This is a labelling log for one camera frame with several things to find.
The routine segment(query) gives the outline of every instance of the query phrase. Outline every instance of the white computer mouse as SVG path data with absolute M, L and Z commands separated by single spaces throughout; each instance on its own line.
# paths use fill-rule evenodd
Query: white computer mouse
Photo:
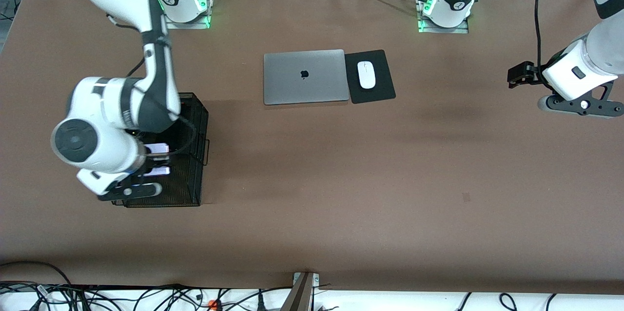
M 357 63 L 357 75 L 359 76 L 359 85 L 364 89 L 370 89 L 375 86 L 375 69 L 372 68 L 370 61 Z

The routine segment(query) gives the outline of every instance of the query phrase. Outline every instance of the black mouse pad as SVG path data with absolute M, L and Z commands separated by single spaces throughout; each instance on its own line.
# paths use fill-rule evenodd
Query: black mouse pad
M 372 63 L 372 68 L 375 70 L 375 86 L 373 88 L 364 89 L 359 85 L 357 63 L 361 61 Z M 345 54 L 345 63 L 349 93 L 351 94 L 353 104 L 396 97 L 392 77 L 390 77 L 390 68 L 386 60 L 386 53 L 383 50 Z

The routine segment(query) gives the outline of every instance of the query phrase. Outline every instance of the black crate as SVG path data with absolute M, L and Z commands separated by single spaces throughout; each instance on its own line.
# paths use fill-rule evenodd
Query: black crate
M 170 156 L 171 173 L 150 177 L 150 182 L 162 185 L 162 193 L 155 197 L 113 200 L 114 205 L 125 207 L 185 207 L 201 204 L 201 178 L 207 164 L 210 142 L 206 138 L 208 111 L 194 93 L 180 93 L 180 114 L 195 127 L 196 133 L 181 120 L 177 120 L 162 133 L 143 133 L 144 144 L 167 143 L 171 151 L 184 146 L 192 137 L 190 146 L 183 152 Z

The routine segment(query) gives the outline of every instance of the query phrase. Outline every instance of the brown tabletop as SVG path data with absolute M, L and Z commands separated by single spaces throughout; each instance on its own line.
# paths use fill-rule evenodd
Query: brown tabletop
M 24 0 L 0 56 L 1 259 L 74 283 L 624 292 L 624 117 L 544 113 L 533 0 L 480 0 L 470 34 L 418 33 L 412 0 L 216 0 L 172 31 L 178 89 L 210 112 L 204 205 L 98 202 L 49 137 L 86 76 L 124 76 L 140 38 L 88 0 Z M 599 22 L 541 0 L 544 59 Z M 384 49 L 397 98 L 265 107 L 264 53 Z M 616 83 L 612 96 L 624 98 Z M 2 279 L 60 280 L 11 268 Z

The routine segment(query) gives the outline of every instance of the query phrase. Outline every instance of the laptop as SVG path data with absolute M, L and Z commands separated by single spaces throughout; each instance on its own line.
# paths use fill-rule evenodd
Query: laptop
M 265 105 L 349 100 L 345 51 L 265 54 Z

